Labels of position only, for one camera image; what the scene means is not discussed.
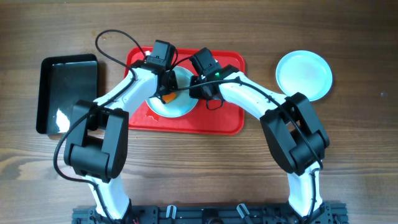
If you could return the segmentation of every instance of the robotic arm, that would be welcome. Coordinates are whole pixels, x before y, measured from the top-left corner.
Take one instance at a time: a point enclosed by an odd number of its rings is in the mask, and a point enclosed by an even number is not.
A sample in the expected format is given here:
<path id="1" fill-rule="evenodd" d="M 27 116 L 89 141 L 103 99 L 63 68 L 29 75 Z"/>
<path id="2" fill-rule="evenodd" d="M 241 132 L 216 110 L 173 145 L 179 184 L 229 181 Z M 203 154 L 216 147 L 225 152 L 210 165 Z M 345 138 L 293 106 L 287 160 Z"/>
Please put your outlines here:
<path id="1" fill-rule="evenodd" d="M 107 211 L 113 220 L 120 223 L 132 223 L 133 220 L 128 212 L 132 205 L 124 193 L 120 177 L 127 155 L 128 120 L 149 97 L 178 90 L 175 75 L 170 72 L 174 49 L 169 43 L 157 40 L 151 56 L 132 65 L 136 81 L 103 110 L 85 119 L 67 138 L 65 163 L 72 166 L 76 174 L 98 184 Z M 260 120 L 273 158 L 287 172 L 291 208 L 301 220 L 305 220 L 311 210 L 318 210 L 323 203 L 316 187 L 319 186 L 319 176 L 316 172 L 313 184 L 310 174 L 319 168 L 319 164 L 297 132 L 287 129 L 289 121 L 286 115 L 263 93 L 271 96 L 300 122 L 305 137 L 319 158 L 323 159 L 329 139 L 308 99 L 300 93 L 286 97 L 267 90 L 230 65 L 221 68 L 206 48 L 190 60 L 198 73 L 191 79 L 190 96 L 234 103 Z M 108 101 L 133 78 L 130 72 L 117 87 L 94 102 L 79 101 L 73 108 L 71 123 Z M 88 130 L 97 128 L 105 130 L 103 140 L 88 135 Z M 97 203 L 96 212 L 105 217 L 98 194 L 90 187 Z"/>

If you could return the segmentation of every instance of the wood grain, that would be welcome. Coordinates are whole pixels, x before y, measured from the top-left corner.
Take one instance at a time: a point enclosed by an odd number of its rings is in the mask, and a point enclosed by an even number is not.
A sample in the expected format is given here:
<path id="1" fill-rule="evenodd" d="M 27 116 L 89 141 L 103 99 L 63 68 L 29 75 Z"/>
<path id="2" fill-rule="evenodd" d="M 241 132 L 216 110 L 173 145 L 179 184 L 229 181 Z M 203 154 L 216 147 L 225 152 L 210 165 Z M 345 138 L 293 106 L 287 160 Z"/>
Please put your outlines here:
<path id="1" fill-rule="evenodd" d="M 93 53 L 103 62 L 104 91 L 120 82 L 124 69 L 93 44 L 109 28 L 142 45 L 161 39 L 237 51 L 250 78 L 277 92 L 274 71 L 283 55 L 320 54 L 334 74 L 330 94 L 313 104 L 331 139 L 322 196 L 347 203 L 350 223 L 398 223 L 396 2 L 57 2 L 0 4 L 1 223 L 69 223 L 73 208 L 94 204 L 86 185 L 57 176 L 57 137 L 37 134 L 35 118 L 46 57 Z M 121 60 L 133 48 L 117 34 L 100 44 Z M 123 180 L 136 205 L 285 202 L 289 195 L 261 125 L 248 114 L 235 136 L 130 131 Z"/>

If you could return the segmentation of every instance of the tray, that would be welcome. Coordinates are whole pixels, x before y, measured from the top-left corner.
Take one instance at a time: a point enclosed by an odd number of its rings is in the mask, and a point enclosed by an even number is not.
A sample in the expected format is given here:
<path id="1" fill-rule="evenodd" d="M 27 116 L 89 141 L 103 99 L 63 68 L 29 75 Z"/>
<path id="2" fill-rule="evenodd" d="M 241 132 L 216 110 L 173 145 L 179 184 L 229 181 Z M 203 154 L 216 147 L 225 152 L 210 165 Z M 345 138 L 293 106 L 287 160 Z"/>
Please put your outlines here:
<path id="1" fill-rule="evenodd" d="M 49 57 L 40 71 L 36 130 L 40 134 L 65 133 L 73 105 L 98 95 L 98 63 L 93 54 Z"/>
<path id="2" fill-rule="evenodd" d="M 142 47 L 144 51 L 152 51 L 152 47 Z M 178 58 L 193 55 L 199 49 L 178 49 Z M 219 61 L 222 67 L 231 64 L 245 72 L 245 62 L 243 57 L 230 51 L 212 50 L 214 58 Z M 127 64 L 130 65 L 138 59 L 143 59 L 141 52 L 136 47 L 127 56 Z M 179 66 L 190 70 L 196 74 L 189 60 L 179 64 Z M 210 101 L 210 108 L 216 108 L 220 101 Z M 179 118 L 165 118 L 154 113 L 144 102 L 129 120 L 129 129 L 148 130 L 148 131 L 167 131 L 177 133 L 198 133 L 198 134 L 227 134 L 238 133 L 244 124 L 244 110 L 232 103 L 225 102 L 224 106 L 218 110 L 210 111 L 206 108 L 206 101 L 199 100 L 196 107 L 184 116 Z"/>

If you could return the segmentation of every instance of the white plate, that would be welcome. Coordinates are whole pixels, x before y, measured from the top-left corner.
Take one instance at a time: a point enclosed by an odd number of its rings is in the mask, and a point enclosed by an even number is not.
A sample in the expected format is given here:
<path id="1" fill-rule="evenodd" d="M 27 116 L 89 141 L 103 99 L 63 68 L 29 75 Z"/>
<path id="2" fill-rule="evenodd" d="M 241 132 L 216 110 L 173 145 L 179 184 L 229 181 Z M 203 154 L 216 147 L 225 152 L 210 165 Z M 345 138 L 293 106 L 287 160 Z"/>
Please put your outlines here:
<path id="1" fill-rule="evenodd" d="M 276 67 L 276 81 L 288 96 L 296 92 L 310 101 L 325 96 L 333 82 L 330 67 L 321 56 L 306 50 L 297 50 L 285 55 Z"/>
<path id="2" fill-rule="evenodd" d="M 173 69 L 177 79 L 179 88 L 189 86 L 191 76 L 193 73 L 183 67 L 175 67 Z M 146 100 L 148 107 L 156 114 L 166 118 L 178 118 L 191 111 L 198 103 L 198 99 L 193 99 L 189 96 L 189 90 L 178 91 L 177 97 L 170 103 L 163 104 L 158 98 L 153 97 Z"/>

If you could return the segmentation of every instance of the orange object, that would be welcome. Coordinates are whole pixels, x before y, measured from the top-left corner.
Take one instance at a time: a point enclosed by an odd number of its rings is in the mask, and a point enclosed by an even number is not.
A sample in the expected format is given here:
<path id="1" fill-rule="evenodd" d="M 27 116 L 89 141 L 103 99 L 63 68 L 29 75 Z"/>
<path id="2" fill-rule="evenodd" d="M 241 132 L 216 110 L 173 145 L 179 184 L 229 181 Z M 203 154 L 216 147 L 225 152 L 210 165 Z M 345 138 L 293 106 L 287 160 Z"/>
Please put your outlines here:
<path id="1" fill-rule="evenodd" d="M 162 99 L 163 99 L 166 103 L 170 103 L 170 102 L 173 101 L 176 97 L 177 97 L 177 94 L 175 94 L 175 93 L 170 93 L 169 95 L 164 95 L 164 96 L 162 96 Z"/>

